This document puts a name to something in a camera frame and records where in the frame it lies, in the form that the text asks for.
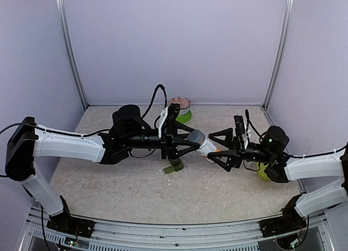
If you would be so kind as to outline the green pill organizer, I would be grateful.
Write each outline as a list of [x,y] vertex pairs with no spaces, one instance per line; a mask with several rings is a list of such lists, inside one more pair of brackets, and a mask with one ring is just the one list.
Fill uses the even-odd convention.
[[184,165],[180,158],[170,159],[170,166],[163,168],[165,174],[170,174],[172,172],[179,172],[184,168]]

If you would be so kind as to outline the amber bottle grey cap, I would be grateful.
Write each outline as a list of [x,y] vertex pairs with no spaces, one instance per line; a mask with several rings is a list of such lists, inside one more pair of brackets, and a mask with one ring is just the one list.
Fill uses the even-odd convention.
[[195,129],[187,136],[187,140],[198,143],[200,147],[196,152],[210,164],[215,163],[213,160],[208,158],[208,154],[211,152],[220,152],[221,149],[217,147],[203,132]]

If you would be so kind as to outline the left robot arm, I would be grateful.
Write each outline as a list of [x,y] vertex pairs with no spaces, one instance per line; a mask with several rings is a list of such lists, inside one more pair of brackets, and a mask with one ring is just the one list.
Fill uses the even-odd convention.
[[160,149],[162,159],[176,159],[200,147],[187,140],[193,129],[176,121],[179,111],[179,104],[165,106],[158,128],[151,128],[137,105],[124,105],[113,113],[110,129],[90,134],[51,129],[25,117],[12,125],[16,130],[7,143],[6,176],[18,181],[63,231],[72,231],[76,219],[36,168],[35,158],[52,156],[114,165],[128,158],[132,149]]

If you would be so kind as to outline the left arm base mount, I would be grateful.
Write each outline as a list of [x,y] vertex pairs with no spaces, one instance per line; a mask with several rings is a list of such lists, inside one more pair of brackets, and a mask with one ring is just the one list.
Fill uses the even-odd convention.
[[51,216],[47,222],[49,229],[77,237],[90,238],[95,222],[89,219],[73,217],[67,214]]

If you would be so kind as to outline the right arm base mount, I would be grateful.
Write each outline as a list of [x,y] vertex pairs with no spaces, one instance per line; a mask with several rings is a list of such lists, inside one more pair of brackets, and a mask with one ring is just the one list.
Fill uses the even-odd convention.
[[301,217],[294,208],[290,208],[283,209],[281,216],[261,220],[259,225],[262,236],[270,237],[305,228],[307,220]]

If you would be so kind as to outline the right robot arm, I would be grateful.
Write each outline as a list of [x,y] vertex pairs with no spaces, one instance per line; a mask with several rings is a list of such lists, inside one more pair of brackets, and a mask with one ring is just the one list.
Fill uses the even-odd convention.
[[209,139],[225,146],[226,150],[211,152],[208,158],[225,171],[239,168],[243,162],[258,162],[266,166],[264,173],[275,183],[288,183],[306,178],[335,177],[336,180],[315,191],[299,194],[291,199],[278,219],[278,227],[290,231],[300,217],[347,202],[347,146],[330,152],[312,155],[291,155],[285,152],[289,137],[272,125],[258,134],[259,141],[251,142],[249,113],[234,116],[235,128],[208,135]]

